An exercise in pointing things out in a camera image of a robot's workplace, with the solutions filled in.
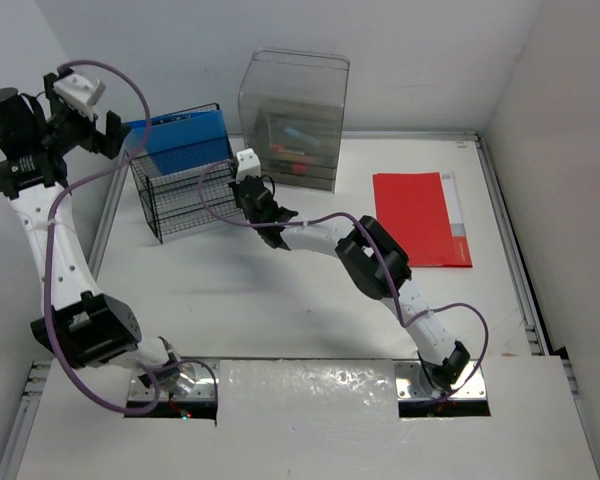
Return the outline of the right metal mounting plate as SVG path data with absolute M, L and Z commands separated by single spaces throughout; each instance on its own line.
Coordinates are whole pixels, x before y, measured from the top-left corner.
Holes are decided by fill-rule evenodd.
M 475 364 L 474 360 L 470 360 L 458 380 L 452 385 L 453 394 L 449 396 L 451 400 L 487 400 L 487 388 L 482 368 L 479 367 L 471 375 Z M 395 361 L 394 374 L 399 401 L 418 402 L 433 400 L 441 395 L 438 390 L 428 383 L 418 360 Z

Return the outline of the clear plastic drawer organizer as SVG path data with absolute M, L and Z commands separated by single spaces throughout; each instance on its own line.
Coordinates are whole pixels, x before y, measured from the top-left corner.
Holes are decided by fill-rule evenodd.
M 350 61 L 336 54 L 260 48 L 241 82 L 238 113 L 244 144 L 275 183 L 332 192 L 336 186 Z M 318 147 L 284 133 L 292 127 L 320 140 Z M 276 153 L 274 144 L 304 149 Z M 304 163 L 307 175 L 273 170 L 271 161 Z

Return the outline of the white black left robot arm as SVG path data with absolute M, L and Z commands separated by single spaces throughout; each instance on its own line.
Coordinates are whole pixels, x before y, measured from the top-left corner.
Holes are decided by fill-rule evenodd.
M 44 78 L 50 110 L 15 87 L 0 89 L 0 193 L 24 228 L 43 290 L 42 317 L 31 323 L 36 340 L 51 348 L 55 335 L 68 364 L 158 370 L 168 386 L 178 356 L 161 337 L 146 337 L 131 308 L 105 294 L 88 267 L 65 194 L 65 156 L 76 147 L 116 158 L 130 132 L 109 112 L 97 128 L 95 106 L 104 92 L 97 78 L 63 68 Z

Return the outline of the orange black highlighter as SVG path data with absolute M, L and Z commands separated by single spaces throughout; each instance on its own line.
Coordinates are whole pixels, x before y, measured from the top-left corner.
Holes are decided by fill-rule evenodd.
M 271 146 L 271 149 L 280 154 L 290 154 L 290 155 L 305 155 L 306 151 L 304 149 L 290 147 L 282 144 L 274 144 Z

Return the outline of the blue glue stick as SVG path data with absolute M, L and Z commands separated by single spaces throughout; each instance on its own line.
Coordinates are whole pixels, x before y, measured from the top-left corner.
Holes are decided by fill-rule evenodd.
M 309 144 L 313 147 L 318 147 L 320 145 L 319 139 L 317 139 L 314 136 L 311 136 L 309 134 L 306 134 L 304 132 L 301 132 L 300 130 L 297 130 L 295 128 L 286 127 L 284 129 L 284 133 L 297 139 L 298 141 L 305 142 L 306 144 Z

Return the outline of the black wire mesh shelf rack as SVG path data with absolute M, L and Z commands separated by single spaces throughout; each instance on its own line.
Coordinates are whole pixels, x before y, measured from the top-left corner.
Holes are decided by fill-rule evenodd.
M 210 103 L 176 112 L 212 109 L 213 104 L 221 110 L 219 104 Z M 133 150 L 139 146 L 145 134 L 150 136 L 151 122 L 146 127 L 143 120 L 137 120 L 131 122 L 129 127 L 131 132 L 127 142 Z M 131 173 L 144 217 L 158 241 L 163 241 L 168 235 L 213 222 L 215 218 L 204 208 L 201 198 L 222 216 L 239 212 L 229 188 L 232 181 L 231 167 L 226 164 L 229 159 L 155 178 L 150 178 L 146 171 L 133 164 L 135 159 L 132 160 Z

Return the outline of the red folder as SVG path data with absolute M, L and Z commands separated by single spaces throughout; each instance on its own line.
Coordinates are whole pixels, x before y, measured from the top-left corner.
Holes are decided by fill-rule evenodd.
M 377 173 L 376 217 L 416 268 L 473 266 L 451 172 Z

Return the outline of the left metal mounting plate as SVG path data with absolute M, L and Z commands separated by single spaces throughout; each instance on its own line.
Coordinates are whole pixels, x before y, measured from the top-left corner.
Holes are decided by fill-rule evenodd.
M 160 374 L 156 375 L 166 387 L 166 390 L 161 389 L 161 401 L 172 399 L 183 402 L 203 402 L 216 399 L 215 390 L 219 386 L 220 377 L 219 360 L 186 359 L 179 369 L 180 374 L 175 378 L 161 379 Z M 142 375 L 131 377 L 127 395 L 129 401 L 148 402 L 153 399 L 154 392 L 151 384 L 145 384 L 143 380 L 147 380 L 147 377 Z

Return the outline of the blue folder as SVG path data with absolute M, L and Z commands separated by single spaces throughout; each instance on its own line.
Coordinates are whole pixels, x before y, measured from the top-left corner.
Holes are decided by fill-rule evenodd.
M 152 118 L 149 139 L 133 164 L 155 178 L 231 157 L 223 113 L 213 104 Z

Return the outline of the pink black highlighter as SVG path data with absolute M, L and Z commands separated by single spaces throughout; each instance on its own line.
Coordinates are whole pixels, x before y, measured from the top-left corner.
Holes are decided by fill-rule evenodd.
M 270 166 L 273 170 L 295 175 L 307 175 L 310 170 L 309 165 L 298 162 L 271 161 Z

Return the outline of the metal mounting plate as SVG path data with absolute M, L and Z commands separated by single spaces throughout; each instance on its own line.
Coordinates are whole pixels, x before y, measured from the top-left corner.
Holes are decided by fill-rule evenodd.
M 166 390 L 161 389 L 161 401 L 172 399 L 183 402 L 203 402 L 216 399 L 215 390 L 219 386 L 220 377 L 219 360 L 186 359 L 179 369 L 180 374 L 175 378 L 161 379 L 160 374 L 156 375 L 166 387 Z M 143 380 L 147 380 L 147 377 L 142 375 L 131 377 L 127 395 L 129 401 L 148 402 L 153 399 L 154 392 L 151 384 L 145 384 Z
M 474 360 L 470 360 L 458 380 L 452 385 L 453 394 L 449 396 L 451 400 L 487 400 L 487 388 L 482 368 L 479 367 L 471 375 L 475 364 Z M 399 401 L 418 402 L 433 400 L 441 395 L 438 390 L 428 383 L 418 360 L 395 361 L 394 374 Z

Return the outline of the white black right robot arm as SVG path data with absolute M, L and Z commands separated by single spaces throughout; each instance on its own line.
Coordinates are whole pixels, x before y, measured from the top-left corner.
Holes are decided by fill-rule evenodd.
M 230 188 L 248 224 L 269 247 L 338 259 L 356 288 L 384 304 L 406 329 L 431 387 L 452 391 L 469 363 L 469 351 L 424 301 L 408 255 L 375 218 L 302 222 L 298 212 L 278 205 L 260 177 L 233 181 Z

